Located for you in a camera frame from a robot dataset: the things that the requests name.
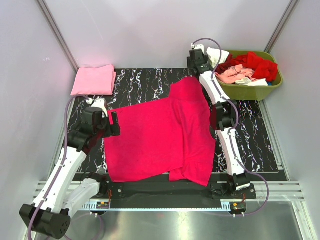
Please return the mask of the magenta t shirt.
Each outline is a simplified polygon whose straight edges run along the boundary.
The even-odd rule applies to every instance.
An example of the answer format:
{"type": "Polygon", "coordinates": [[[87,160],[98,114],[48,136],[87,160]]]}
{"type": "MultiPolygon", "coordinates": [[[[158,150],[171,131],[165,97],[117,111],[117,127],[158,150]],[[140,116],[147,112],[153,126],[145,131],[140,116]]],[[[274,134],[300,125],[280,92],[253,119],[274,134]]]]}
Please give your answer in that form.
{"type": "Polygon", "coordinates": [[[207,186],[214,166],[210,108],[195,77],[185,77],[160,100],[118,108],[120,135],[104,139],[113,182],[137,182],[164,173],[169,180],[207,186]]]}

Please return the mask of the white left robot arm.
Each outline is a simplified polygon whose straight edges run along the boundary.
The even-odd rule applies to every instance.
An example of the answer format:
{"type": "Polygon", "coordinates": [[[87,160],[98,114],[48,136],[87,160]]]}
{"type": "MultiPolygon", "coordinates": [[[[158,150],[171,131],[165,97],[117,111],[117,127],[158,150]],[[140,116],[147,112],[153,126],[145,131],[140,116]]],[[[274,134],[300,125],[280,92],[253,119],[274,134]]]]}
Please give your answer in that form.
{"type": "Polygon", "coordinates": [[[19,210],[28,232],[60,240],[70,227],[71,219],[91,198],[109,193],[107,178],[90,173],[71,193],[67,193],[80,165],[98,140],[119,136],[116,112],[107,114],[101,107],[87,107],[77,128],[67,134],[67,143],[43,189],[31,204],[19,210]]]}

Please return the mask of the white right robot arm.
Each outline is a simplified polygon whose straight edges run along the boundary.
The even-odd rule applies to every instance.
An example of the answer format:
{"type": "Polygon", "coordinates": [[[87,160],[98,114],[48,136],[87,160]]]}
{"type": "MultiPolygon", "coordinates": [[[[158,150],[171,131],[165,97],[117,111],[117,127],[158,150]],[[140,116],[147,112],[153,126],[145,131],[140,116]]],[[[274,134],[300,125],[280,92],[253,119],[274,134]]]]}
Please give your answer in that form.
{"type": "Polygon", "coordinates": [[[217,133],[227,163],[227,192],[232,198],[239,198],[250,187],[248,173],[244,169],[239,152],[236,127],[239,123],[238,104],[223,91],[209,57],[202,52],[187,57],[187,67],[192,69],[212,102],[210,125],[217,133]]]}

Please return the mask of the white cloth in basket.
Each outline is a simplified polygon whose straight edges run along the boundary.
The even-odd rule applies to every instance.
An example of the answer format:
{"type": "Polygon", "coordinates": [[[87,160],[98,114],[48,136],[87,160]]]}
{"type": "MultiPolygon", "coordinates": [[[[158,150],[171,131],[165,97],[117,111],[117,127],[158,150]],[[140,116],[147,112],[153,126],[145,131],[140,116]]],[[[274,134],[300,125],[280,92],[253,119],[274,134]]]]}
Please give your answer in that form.
{"type": "Polygon", "coordinates": [[[222,50],[220,52],[219,49],[211,47],[207,48],[206,53],[209,57],[210,64],[213,68],[215,68],[219,64],[225,63],[230,54],[228,51],[222,50]]]}

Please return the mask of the dark red garment in basket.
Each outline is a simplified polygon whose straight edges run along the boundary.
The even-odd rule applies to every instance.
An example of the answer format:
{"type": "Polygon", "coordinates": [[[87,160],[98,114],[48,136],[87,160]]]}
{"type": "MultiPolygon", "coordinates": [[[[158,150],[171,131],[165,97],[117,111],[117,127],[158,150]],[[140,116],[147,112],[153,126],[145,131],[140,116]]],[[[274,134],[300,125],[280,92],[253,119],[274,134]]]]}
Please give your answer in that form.
{"type": "Polygon", "coordinates": [[[215,70],[218,74],[223,74],[226,70],[228,70],[232,66],[233,55],[229,54],[224,63],[221,63],[217,66],[215,70]]]}

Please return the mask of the peach garment in basket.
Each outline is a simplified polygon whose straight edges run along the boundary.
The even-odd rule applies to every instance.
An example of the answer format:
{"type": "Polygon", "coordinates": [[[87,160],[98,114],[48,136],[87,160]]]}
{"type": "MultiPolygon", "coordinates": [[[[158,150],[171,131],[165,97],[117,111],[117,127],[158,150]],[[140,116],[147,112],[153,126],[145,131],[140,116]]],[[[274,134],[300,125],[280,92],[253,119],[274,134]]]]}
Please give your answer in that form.
{"type": "Polygon", "coordinates": [[[251,68],[243,67],[242,64],[231,66],[229,69],[224,71],[223,73],[215,73],[217,79],[219,79],[224,84],[235,84],[236,81],[240,81],[244,78],[249,78],[254,81],[253,78],[255,71],[251,68]]]}

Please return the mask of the folded pink t shirt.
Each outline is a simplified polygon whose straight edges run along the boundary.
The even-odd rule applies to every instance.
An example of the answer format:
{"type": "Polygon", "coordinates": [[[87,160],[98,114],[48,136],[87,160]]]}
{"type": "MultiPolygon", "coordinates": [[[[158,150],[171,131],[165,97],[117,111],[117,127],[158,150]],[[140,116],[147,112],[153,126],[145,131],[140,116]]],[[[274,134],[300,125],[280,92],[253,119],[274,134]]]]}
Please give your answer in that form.
{"type": "Polygon", "coordinates": [[[116,75],[112,64],[102,67],[81,67],[76,74],[70,95],[111,96],[116,75]]]}

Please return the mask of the olive green plastic basket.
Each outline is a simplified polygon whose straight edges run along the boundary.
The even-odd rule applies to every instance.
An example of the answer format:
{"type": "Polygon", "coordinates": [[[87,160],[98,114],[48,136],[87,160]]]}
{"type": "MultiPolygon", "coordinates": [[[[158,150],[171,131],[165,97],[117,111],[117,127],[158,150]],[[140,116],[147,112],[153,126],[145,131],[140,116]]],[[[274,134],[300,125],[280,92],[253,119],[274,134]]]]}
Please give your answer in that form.
{"type": "MultiPolygon", "coordinates": [[[[264,51],[229,50],[228,52],[232,54],[233,58],[245,55],[248,52],[254,52],[259,57],[276,63],[274,57],[264,51]]],[[[225,84],[219,79],[217,80],[224,92],[231,99],[246,101],[262,101],[283,83],[283,78],[279,70],[276,79],[272,81],[272,86],[268,86],[265,78],[250,80],[246,77],[242,80],[237,80],[234,84],[225,84]]]]}

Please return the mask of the black marbled table mat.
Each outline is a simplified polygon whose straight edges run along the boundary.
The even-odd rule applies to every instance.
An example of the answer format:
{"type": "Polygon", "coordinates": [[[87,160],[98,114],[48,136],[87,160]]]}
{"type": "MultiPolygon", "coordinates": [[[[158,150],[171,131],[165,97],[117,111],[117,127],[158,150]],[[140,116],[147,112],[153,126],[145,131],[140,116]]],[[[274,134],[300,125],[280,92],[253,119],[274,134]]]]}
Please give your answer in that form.
{"type": "MultiPolygon", "coordinates": [[[[193,73],[187,68],[118,68],[112,96],[106,96],[109,109],[117,109],[168,97],[170,86],[193,73]]],[[[268,182],[284,182],[287,176],[276,159],[260,104],[238,102],[239,124],[236,140],[245,167],[258,172],[268,182]]],[[[104,144],[98,141],[78,168],[74,180],[90,173],[107,174],[104,144]]]]}

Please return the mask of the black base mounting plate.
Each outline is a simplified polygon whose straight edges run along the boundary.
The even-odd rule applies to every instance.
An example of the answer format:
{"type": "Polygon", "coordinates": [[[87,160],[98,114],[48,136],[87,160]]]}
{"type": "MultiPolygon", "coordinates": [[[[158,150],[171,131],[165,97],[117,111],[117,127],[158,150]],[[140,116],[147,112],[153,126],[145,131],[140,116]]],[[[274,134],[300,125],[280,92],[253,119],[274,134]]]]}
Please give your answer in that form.
{"type": "Polygon", "coordinates": [[[166,211],[174,209],[223,209],[223,201],[255,200],[254,185],[233,191],[225,173],[213,173],[207,186],[188,180],[169,181],[168,174],[137,182],[108,182],[107,194],[92,198],[99,202],[98,210],[113,211],[166,211]]]}

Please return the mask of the left aluminium corner post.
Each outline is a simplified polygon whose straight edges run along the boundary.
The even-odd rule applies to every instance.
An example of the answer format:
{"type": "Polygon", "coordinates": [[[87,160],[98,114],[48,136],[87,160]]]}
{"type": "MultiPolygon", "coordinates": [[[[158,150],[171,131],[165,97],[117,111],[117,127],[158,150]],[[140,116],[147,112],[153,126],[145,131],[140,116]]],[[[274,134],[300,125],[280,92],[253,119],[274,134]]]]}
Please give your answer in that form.
{"type": "Polygon", "coordinates": [[[58,44],[60,45],[60,48],[62,49],[65,57],[67,58],[69,64],[71,65],[73,71],[75,73],[77,73],[79,70],[79,66],[78,66],[70,48],[68,47],[68,44],[65,41],[65,39],[59,29],[59,26],[53,16],[51,10],[49,9],[49,6],[47,5],[45,0],[35,0],[35,2],[37,3],[45,20],[47,21],[47,24],[49,25],[54,37],[56,38],[58,44]]]}

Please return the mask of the aluminium corner post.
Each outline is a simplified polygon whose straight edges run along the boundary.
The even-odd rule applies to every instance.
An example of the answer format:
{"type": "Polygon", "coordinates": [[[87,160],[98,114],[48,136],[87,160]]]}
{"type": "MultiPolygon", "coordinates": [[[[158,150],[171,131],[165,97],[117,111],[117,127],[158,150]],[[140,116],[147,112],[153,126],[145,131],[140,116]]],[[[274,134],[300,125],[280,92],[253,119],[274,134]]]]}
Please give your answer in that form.
{"type": "Polygon", "coordinates": [[[65,57],[67,58],[69,64],[71,65],[73,71],[75,73],[77,73],[79,70],[79,66],[78,66],[70,48],[68,47],[68,44],[65,41],[65,39],[59,29],[59,26],[53,16],[51,10],[49,9],[49,6],[47,5],[45,0],[35,0],[35,2],[37,3],[45,20],[47,21],[47,24],[49,25],[54,37],[56,38],[58,44],[60,45],[60,48],[62,49],[65,57]]]}
{"type": "Polygon", "coordinates": [[[278,39],[280,38],[283,30],[285,29],[287,23],[289,22],[292,14],[294,13],[296,7],[300,3],[300,0],[290,0],[285,11],[283,12],[276,28],[274,29],[264,51],[267,53],[271,53],[274,46],[276,45],[278,39]]]}

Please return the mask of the right aluminium corner post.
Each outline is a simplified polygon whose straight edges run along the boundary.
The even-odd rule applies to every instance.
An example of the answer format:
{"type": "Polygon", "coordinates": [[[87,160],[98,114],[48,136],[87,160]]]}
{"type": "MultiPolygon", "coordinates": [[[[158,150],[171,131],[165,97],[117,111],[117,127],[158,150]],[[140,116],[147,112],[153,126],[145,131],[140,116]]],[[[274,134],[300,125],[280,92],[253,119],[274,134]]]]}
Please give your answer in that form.
{"type": "Polygon", "coordinates": [[[283,12],[276,28],[274,29],[264,51],[267,53],[271,53],[274,46],[276,45],[278,39],[280,38],[283,30],[285,29],[287,23],[289,22],[292,14],[294,13],[296,7],[300,3],[300,0],[290,0],[285,11],[283,12]]]}

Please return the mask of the aluminium frame rail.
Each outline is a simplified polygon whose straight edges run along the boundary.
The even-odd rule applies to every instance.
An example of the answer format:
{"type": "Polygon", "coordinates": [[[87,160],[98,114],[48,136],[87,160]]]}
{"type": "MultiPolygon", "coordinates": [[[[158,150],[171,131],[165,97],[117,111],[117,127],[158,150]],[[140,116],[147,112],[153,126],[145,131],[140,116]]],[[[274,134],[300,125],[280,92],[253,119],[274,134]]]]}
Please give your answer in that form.
{"type": "Polygon", "coordinates": [[[218,181],[203,187],[192,182],[127,182],[108,183],[112,192],[112,199],[125,199],[131,196],[204,196],[214,200],[241,201],[242,199],[264,201],[269,194],[270,201],[281,199],[288,201],[302,201],[304,199],[299,183],[292,181],[253,181],[251,186],[232,193],[227,189],[227,183],[218,181]]]}

